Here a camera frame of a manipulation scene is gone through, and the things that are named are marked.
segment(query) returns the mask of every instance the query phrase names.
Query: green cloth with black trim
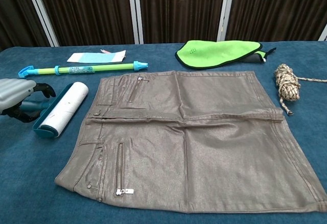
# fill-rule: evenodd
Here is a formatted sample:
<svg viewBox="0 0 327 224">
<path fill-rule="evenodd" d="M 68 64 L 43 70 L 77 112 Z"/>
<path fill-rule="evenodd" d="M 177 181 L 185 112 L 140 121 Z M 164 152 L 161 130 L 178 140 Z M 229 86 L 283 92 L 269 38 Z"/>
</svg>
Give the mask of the green cloth with black trim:
<svg viewBox="0 0 327 224">
<path fill-rule="evenodd" d="M 262 44 L 252 41 L 203 41 L 190 40 L 175 53 L 176 58 L 191 68 L 214 68 L 227 63 L 265 62 L 268 54 L 276 48 L 264 52 Z"/>
</svg>

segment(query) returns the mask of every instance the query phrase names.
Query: table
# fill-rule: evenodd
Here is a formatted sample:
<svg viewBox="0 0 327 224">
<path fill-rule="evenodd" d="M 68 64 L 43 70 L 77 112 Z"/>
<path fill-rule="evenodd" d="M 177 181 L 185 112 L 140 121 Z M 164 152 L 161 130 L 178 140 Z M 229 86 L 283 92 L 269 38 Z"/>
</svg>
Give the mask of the table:
<svg viewBox="0 0 327 224">
<path fill-rule="evenodd" d="M 327 79 L 327 42 L 262 42 L 263 50 L 277 50 L 265 64 L 240 63 L 210 71 L 254 70 L 266 92 L 279 106 L 273 72 L 281 63 L 288 64 L 299 77 Z M 196 71 L 182 66 L 175 44 L 13 47 L 0 53 L 0 78 L 17 78 L 28 65 L 35 68 L 69 66 L 67 59 L 75 52 L 110 52 L 126 50 L 124 63 L 148 62 L 148 72 L 167 70 Z M 57 94 L 69 83 L 83 82 L 89 94 L 63 134 L 55 139 L 39 138 L 33 123 L 22 123 L 0 116 L 0 222 L 1 223 L 326 223 L 325 213 L 268 214 L 183 214 L 169 211 L 139 210 L 109 206 L 56 186 L 54 178 L 67 163 L 78 136 L 80 124 L 96 94 L 100 78 L 121 75 L 131 70 L 94 74 L 47 75 L 28 77 L 50 84 Z M 294 112 L 287 116 L 289 127 L 327 189 L 327 84 L 302 81 L 300 100 L 287 102 Z M 41 94 L 29 99 L 42 101 Z"/>
</svg>

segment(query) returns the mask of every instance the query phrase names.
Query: zippered pocket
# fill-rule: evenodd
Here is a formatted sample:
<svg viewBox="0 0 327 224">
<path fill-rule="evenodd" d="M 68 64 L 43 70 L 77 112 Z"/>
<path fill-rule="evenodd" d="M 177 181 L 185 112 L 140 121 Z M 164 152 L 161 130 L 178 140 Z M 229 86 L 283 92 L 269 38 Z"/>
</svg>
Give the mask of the zippered pocket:
<svg viewBox="0 0 327 224">
<path fill-rule="evenodd" d="M 137 95 L 137 91 L 139 90 L 139 88 L 141 86 L 141 83 L 143 81 L 148 82 L 149 80 L 147 80 L 147 79 L 145 79 L 144 77 L 141 77 L 141 76 L 137 77 L 137 80 L 136 80 L 136 83 L 135 83 L 135 85 L 133 87 L 132 93 L 131 93 L 131 95 L 129 96 L 129 99 L 128 99 L 129 103 L 132 103 L 134 101 L 134 99 L 135 99 L 135 97 Z"/>
<path fill-rule="evenodd" d="M 119 143 L 117 149 L 117 160 L 116 160 L 116 179 L 115 179 L 115 190 L 116 196 L 122 196 L 123 194 L 134 194 L 134 189 L 124 189 L 124 144 Z"/>
</svg>

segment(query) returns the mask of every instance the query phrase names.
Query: rope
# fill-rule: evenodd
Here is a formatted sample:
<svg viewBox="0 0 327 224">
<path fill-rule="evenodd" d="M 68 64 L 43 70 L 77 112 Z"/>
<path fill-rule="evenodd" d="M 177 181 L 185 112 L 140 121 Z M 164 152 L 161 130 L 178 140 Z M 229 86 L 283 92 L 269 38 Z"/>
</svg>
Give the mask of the rope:
<svg viewBox="0 0 327 224">
<path fill-rule="evenodd" d="M 278 95 L 280 97 L 279 103 L 287 112 L 287 115 L 292 115 L 293 112 L 286 107 L 284 100 L 296 101 L 300 99 L 299 89 L 301 85 L 298 80 L 305 80 L 311 82 L 327 83 L 327 80 L 300 78 L 295 76 L 293 70 L 286 64 L 281 64 L 275 71 L 276 85 L 278 88 Z"/>
</svg>

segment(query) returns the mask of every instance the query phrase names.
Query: curtain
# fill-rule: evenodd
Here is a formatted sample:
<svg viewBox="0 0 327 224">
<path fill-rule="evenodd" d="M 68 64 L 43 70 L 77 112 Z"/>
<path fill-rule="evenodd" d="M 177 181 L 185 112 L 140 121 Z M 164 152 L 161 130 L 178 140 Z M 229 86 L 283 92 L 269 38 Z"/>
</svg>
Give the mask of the curtain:
<svg viewBox="0 0 327 224">
<path fill-rule="evenodd" d="M 140 0 L 144 43 L 217 40 L 223 0 Z"/>
<path fill-rule="evenodd" d="M 232 0 L 226 40 L 318 40 L 327 0 Z"/>
<path fill-rule="evenodd" d="M 0 51 L 13 46 L 49 46 L 32 0 L 0 0 Z"/>
<path fill-rule="evenodd" d="M 43 0 L 60 45 L 134 43 L 129 0 Z"/>
</svg>

